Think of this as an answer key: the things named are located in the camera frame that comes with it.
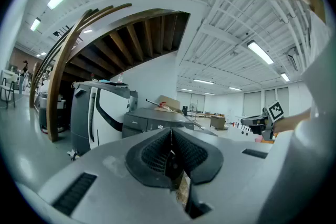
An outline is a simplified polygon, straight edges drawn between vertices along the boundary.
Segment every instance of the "grey printer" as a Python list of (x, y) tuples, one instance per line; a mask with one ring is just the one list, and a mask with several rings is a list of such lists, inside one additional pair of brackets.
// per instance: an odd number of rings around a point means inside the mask
[(186, 127), (194, 130), (194, 125), (194, 122), (179, 113), (139, 108), (125, 114), (121, 137), (166, 127)]

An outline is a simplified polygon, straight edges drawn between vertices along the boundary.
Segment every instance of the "chair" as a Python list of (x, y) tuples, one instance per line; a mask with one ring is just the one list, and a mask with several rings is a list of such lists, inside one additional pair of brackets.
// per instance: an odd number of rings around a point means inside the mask
[(15, 96), (14, 96), (14, 84), (17, 82), (17, 74), (12, 75), (10, 78), (4, 78), (2, 80), (2, 84), (0, 85), (0, 98), (2, 94), (2, 89), (5, 90), (5, 99), (6, 99), (6, 108), (8, 109), (8, 102), (9, 102), (9, 95), (10, 92), (13, 92), (13, 104), (15, 107)]

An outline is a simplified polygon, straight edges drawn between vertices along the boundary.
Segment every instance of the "black slot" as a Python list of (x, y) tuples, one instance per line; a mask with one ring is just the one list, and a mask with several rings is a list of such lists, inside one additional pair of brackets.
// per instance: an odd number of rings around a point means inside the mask
[(70, 216), (96, 178), (97, 176), (95, 175), (81, 174), (54, 202), (53, 207), (63, 214)]
[(250, 150), (249, 148), (244, 149), (242, 153), (262, 159), (265, 159), (268, 155), (266, 152)]

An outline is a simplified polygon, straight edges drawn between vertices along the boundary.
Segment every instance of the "white ceiling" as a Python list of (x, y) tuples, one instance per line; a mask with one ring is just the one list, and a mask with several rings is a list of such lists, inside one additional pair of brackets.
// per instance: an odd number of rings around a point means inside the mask
[[(294, 70), (286, 56), (288, 49), (295, 46), (295, 39), (285, 23), (286, 19), (284, 21), (279, 10), (269, 0), (201, 1), (209, 9), (202, 15), (202, 24), (197, 27), (192, 42), (186, 45), (186, 53), (178, 71), (178, 89), (214, 94), (230, 93), (230, 86), (244, 91), (257, 90), (283, 84), (281, 72), (286, 72), (291, 82), (300, 80), (300, 72)], [(64, 0), (54, 10), (50, 10), (48, 2), (30, 0), (17, 37), (16, 46), (32, 55), (48, 52), (58, 39), (52, 33), (62, 30), (62, 27), (66, 29), (66, 25), (73, 25), (78, 19), (77, 10), (87, 6), (101, 9), (105, 3), (103, 0)], [(277, 1), (277, 4), (284, 16), (289, 18), (298, 42), (302, 43), (297, 24), (289, 14), (290, 10), (283, 1)], [(290, 5), (305, 33), (306, 25), (297, 1), (291, 1)], [(30, 26), (36, 17), (41, 19), (41, 23), (32, 32)], [(269, 53), (274, 64), (264, 65), (244, 47), (252, 39)], [(215, 84), (197, 83), (193, 81), (195, 78)]]

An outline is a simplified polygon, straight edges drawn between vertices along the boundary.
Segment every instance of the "table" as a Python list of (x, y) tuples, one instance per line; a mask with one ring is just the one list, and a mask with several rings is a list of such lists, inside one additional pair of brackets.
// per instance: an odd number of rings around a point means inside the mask
[(218, 130), (224, 130), (225, 126), (225, 117), (220, 116), (211, 116), (210, 119), (210, 127), (213, 126), (214, 128)]

